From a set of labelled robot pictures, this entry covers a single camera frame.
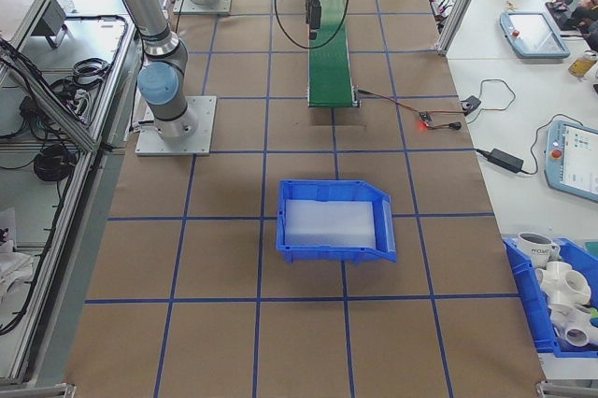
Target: blue storage bin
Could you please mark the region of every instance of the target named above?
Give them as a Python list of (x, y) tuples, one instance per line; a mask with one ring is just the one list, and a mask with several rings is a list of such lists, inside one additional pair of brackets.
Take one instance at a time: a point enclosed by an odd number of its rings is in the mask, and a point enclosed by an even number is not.
[[(588, 346), (590, 349), (573, 347), (557, 337), (550, 322), (546, 295), (540, 290), (532, 261), (517, 249), (517, 238), (507, 237), (504, 241), (506, 255), (511, 264), (537, 352), (553, 353), (559, 358), (597, 358), (598, 350), (593, 346)], [(555, 239), (554, 242), (561, 246), (562, 260), (570, 263), (574, 270), (588, 280), (591, 288), (591, 305), (598, 307), (598, 259), (568, 239)]]
[[(318, 202), (369, 202), (374, 214), (376, 247), (331, 247), (286, 243), (287, 200)], [(360, 180), (281, 180), (278, 193), (277, 250), (288, 263), (295, 260), (396, 262), (391, 198)]]

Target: white foam insert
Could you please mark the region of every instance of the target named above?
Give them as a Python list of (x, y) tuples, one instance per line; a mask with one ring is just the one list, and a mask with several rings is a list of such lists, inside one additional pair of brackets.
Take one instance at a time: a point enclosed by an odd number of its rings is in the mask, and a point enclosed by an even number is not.
[(371, 202), (287, 200), (286, 246), (376, 248)]

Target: bottle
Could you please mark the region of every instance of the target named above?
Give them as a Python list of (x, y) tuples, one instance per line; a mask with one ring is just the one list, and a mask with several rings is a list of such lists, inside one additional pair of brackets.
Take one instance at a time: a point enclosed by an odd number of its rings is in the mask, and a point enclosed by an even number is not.
[(583, 78), (590, 68), (598, 60), (598, 53), (594, 50), (584, 50), (577, 59), (569, 66), (569, 72), (576, 78)]

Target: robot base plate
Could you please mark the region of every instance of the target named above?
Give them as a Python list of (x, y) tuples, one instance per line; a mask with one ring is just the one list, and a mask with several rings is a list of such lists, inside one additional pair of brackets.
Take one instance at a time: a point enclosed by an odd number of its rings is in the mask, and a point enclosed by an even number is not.
[(176, 0), (173, 7), (175, 15), (229, 15), (233, 0), (218, 0), (210, 4), (195, 4), (191, 0)]
[[(155, 127), (139, 132), (135, 153), (140, 156), (208, 155), (216, 115), (216, 96), (188, 96), (189, 107), (197, 116), (197, 130), (184, 138), (162, 138)], [(148, 108), (144, 121), (153, 120)]]

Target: person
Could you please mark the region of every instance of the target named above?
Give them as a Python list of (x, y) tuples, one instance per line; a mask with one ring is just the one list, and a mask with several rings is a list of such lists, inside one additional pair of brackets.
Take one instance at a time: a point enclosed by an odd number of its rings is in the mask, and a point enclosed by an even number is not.
[(579, 0), (571, 13), (570, 23), (593, 50), (598, 50), (598, 0)]

